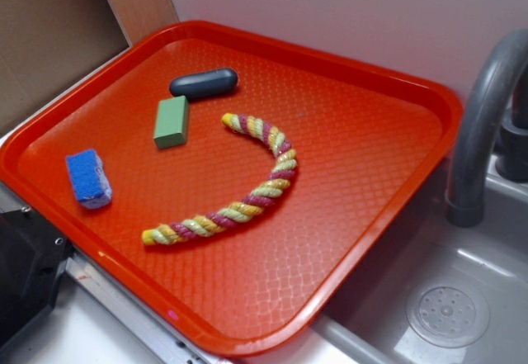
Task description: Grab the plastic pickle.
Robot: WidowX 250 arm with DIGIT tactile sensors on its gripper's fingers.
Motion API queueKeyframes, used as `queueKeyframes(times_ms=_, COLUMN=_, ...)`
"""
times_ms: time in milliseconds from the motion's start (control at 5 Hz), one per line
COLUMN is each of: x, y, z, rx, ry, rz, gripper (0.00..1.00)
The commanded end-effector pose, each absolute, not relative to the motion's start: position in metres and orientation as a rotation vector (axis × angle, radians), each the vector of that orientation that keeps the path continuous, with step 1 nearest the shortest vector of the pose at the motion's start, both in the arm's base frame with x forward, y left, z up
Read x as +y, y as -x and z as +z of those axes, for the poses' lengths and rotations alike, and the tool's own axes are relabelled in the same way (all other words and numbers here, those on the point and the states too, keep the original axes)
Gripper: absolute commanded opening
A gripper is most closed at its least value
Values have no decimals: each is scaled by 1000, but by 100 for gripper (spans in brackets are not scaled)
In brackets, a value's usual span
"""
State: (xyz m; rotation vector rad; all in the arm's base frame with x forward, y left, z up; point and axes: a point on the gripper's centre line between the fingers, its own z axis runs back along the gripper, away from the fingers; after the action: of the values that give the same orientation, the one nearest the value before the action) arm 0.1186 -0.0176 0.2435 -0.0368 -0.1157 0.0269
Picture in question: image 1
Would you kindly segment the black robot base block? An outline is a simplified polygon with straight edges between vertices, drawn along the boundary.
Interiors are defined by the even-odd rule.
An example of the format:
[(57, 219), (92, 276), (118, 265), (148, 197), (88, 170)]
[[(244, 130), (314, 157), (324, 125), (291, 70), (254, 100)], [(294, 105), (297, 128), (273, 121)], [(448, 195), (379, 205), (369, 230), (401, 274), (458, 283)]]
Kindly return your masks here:
[(67, 237), (29, 206), (1, 214), (1, 350), (49, 315), (66, 262)]

